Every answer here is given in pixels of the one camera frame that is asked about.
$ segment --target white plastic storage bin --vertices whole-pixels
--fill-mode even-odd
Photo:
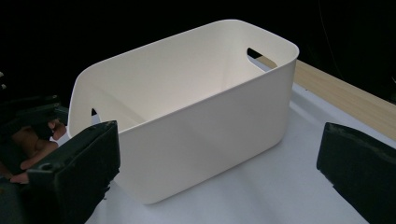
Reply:
[[[115,119],[115,182],[139,202],[156,203],[282,139],[298,54],[288,40],[238,20],[167,37],[84,70],[68,134],[91,126],[93,109],[101,121]]]

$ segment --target white table surface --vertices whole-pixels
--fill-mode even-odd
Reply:
[[[325,122],[396,147],[394,140],[293,84],[289,126],[279,144],[155,204],[134,201],[112,181],[87,223],[367,223],[316,168]]]

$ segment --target wooden surface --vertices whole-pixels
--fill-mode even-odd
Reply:
[[[396,141],[396,105],[299,60],[294,82]]]

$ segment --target bin handle hole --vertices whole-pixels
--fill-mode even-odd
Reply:
[[[93,108],[92,110],[91,110],[91,125],[94,125],[94,124],[98,124],[98,123],[100,123],[101,122],[101,120],[100,120],[100,117],[99,117],[99,114],[96,112],[96,110]]]
[[[251,48],[247,49],[247,58],[251,63],[254,63],[264,72],[268,72],[271,69],[277,67],[276,63],[274,63],[271,59],[263,56],[262,54]]]

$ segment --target black background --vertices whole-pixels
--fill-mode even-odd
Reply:
[[[2,1],[0,71],[6,98],[58,94],[68,106],[77,76],[125,51],[212,21],[238,19],[280,35],[299,60],[390,101],[396,84],[391,1],[161,4]]]

